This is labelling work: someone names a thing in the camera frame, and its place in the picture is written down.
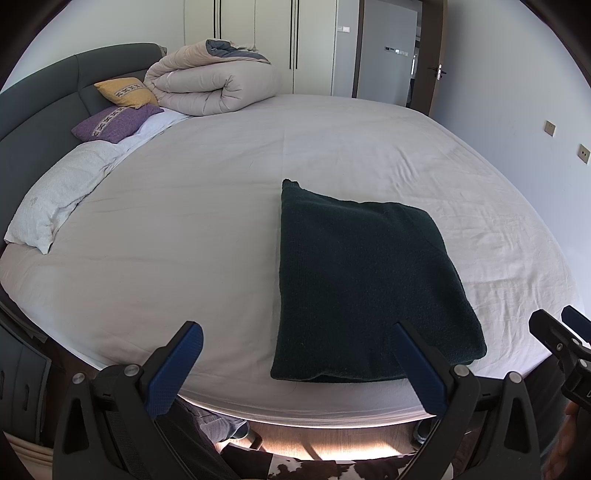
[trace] gray upholstered headboard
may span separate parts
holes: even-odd
[[[161,47],[154,43],[98,48],[49,65],[0,93],[0,255],[26,193],[80,143],[70,130],[112,105],[93,84],[117,77],[143,80],[160,58]],[[2,288],[0,309],[26,322]]]

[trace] yellow pillow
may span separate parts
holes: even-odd
[[[140,80],[136,78],[105,80],[95,83],[95,87],[107,100],[115,105],[140,108],[151,103],[158,106],[158,100]]]

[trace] doorway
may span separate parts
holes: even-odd
[[[353,97],[425,115],[443,70],[447,0],[360,0]]]

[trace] wardrobe door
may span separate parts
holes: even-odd
[[[217,0],[185,1],[185,45],[214,37],[214,2]]]
[[[220,11],[218,38],[240,46],[255,42],[255,0],[217,0]]]
[[[256,0],[255,44],[281,72],[279,93],[293,93],[296,3],[297,0]]]
[[[297,0],[294,93],[330,95],[337,0]]]

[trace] door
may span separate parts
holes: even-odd
[[[296,0],[294,93],[330,95],[337,0]]]
[[[407,104],[417,17],[416,10],[365,0],[357,98]]]
[[[186,0],[185,45],[214,38],[214,2],[216,0]]]
[[[252,47],[255,43],[255,0],[217,2],[220,12],[217,37],[240,46]]]
[[[255,44],[281,73],[279,93],[293,93],[296,3],[297,0],[256,0]]]
[[[445,75],[443,52],[447,35],[447,0],[423,0],[421,45],[410,108],[431,115]]]

